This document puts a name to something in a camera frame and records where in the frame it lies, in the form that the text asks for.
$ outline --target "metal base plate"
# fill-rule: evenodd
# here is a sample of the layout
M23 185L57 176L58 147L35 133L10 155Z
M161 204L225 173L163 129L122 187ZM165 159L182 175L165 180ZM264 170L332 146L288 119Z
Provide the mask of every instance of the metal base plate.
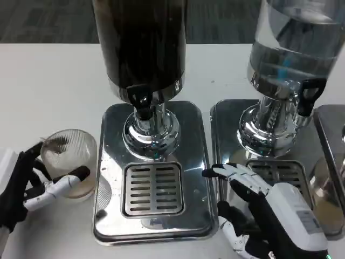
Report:
M250 154L243 149L237 139L237 129L241 114L248 107L258 103L258 100L223 100L211 109L211 131L213 160L215 163L227 163L229 161L246 165L249 160L265 160ZM314 123L302 128L296 137L296 143L290 152L284 156L272 159L272 161L297 161L305 171L307 184L313 177L312 172L317 161L323 157L323 152ZM228 190L228 184L220 181L218 184L218 199L230 200L232 194Z
M114 105L104 114L93 221L93 233L101 244L110 246L195 240L209 237L217 231L213 183L201 176L201 171L208 166L201 113L187 101L170 101L166 106L180 123L181 138L175 151L157 162L137 158L125 147L122 130L126 119L133 112L131 105ZM175 180L174 183L164 183L164 186L173 184L176 187L174 189L181 190L180 194L174 194L174 208L157 210L158 196L154 198L158 194L156 189L150 192L155 208L150 206L150 209L140 213L139 210L131 210L132 188L135 188L132 179L141 180L132 177L137 175L133 174L137 173L133 169L150 168L150 180L145 180L150 183L138 183L141 185L138 187L146 185L151 190L154 185L157 188L157 182L161 180L157 172L163 174L163 171L157 169L162 167L162 163L169 163L174 172L174 176L171 175L169 179ZM169 206L168 197L164 196L164 206Z

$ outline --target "floor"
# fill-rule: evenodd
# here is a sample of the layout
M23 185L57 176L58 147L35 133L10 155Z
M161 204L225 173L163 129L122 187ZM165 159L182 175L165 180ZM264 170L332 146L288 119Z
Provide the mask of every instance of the floor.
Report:
M260 0L189 0L188 43L252 43ZM91 0L0 0L1 43L97 43Z

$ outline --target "table surface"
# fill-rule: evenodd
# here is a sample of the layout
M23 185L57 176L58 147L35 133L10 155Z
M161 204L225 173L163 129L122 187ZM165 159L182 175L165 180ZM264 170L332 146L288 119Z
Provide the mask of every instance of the table surface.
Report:
M246 78L250 44L188 45L186 80L173 100L202 111L211 153L210 108L222 99L258 99ZM104 111L121 101L112 94L98 44L0 45L0 145L21 151L40 137L66 128L89 132L99 142ZM345 104L343 51L316 106ZM204 241L104 247L92 235L93 199L58 201L31 213L10 235L4 259L238 258L223 233ZM329 243L343 258L345 239Z

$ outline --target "dark liquid container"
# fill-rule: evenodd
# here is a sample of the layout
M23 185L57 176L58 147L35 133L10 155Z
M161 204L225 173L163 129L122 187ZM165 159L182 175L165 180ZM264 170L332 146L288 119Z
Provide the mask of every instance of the dark liquid container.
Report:
M93 0L110 80L162 90L183 75L186 0Z

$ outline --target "white robotic hand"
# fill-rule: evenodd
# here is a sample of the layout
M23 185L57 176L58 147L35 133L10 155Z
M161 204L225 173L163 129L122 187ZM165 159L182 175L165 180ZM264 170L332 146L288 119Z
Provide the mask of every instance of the white robotic hand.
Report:
M220 227L233 249L243 258L327 258L326 237L296 187L283 182L272 187L247 167L233 163L213 165L203 171L203 176L227 180L237 195L249 204L261 230L261 242L257 239L249 242L251 235L234 234L236 221L231 218L233 213L222 217L225 209L223 206L220 210L218 203ZM267 240L268 247L263 248L263 240Z

